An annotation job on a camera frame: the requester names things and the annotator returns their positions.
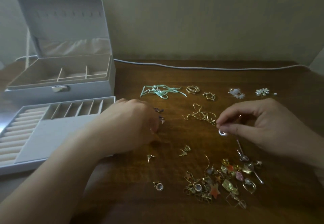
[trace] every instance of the white flower earring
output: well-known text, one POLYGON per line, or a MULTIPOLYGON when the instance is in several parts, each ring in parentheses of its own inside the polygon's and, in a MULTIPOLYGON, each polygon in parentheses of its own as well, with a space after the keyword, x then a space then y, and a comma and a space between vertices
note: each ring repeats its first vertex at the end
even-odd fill
POLYGON ((243 99, 245 97, 245 94, 241 93, 240 89, 230 89, 228 93, 233 95, 237 99, 243 99))
POLYGON ((269 94, 269 89, 267 88, 263 88, 263 89, 257 89, 257 91, 255 92, 255 94, 257 96, 266 96, 269 94))

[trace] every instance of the hand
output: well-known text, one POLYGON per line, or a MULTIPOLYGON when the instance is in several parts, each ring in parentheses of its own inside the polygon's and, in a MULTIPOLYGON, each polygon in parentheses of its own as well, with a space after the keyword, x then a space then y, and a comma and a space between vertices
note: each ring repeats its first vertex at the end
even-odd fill
POLYGON ((102 158, 158 140, 159 122, 158 113, 147 102, 120 99, 75 136, 102 158))
POLYGON ((274 99, 236 103, 216 123, 221 132, 244 137, 270 153, 324 168, 323 138, 274 99), (255 116, 254 127, 230 122, 239 115, 255 116))

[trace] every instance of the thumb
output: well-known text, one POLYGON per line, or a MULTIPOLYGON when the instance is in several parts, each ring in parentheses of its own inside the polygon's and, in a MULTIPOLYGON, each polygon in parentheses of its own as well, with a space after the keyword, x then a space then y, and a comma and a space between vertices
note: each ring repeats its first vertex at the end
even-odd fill
POLYGON ((249 141, 256 142, 258 140, 258 128, 243 124, 223 124, 219 130, 223 133, 241 136, 249 141))

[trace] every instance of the jewelry box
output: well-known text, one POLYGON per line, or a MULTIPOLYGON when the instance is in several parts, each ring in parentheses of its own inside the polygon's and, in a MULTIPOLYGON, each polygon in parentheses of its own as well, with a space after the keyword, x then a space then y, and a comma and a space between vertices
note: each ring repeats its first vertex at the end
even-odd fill
POLYGON ((38 59, 6 87, 21 105, 107 97, 116 68, 102 0, 18 0, 38 59))
POLYGON ((102 0, 18 3, 38 59, 4 91, 22 107, 0 133, 0 175, 36 169, 116 99, 102 0))

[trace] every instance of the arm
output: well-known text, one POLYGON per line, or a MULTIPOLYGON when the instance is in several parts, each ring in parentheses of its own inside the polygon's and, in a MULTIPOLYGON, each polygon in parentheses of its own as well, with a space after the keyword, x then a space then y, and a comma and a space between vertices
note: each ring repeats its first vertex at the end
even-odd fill
POLYGON ((147 103, 117 101, 67 139, 1 203, 1 223, 69 223, 97 162, 149 143, 158 123, 147 103))
POLYGON ((274 99, 236 103, 223 111, 216 123, 222 132, 239 135, 270 153, 313 166, 324 186, 324 138, 274 99), (254 126, 232 123, 239 115, 256 117, 254 126))

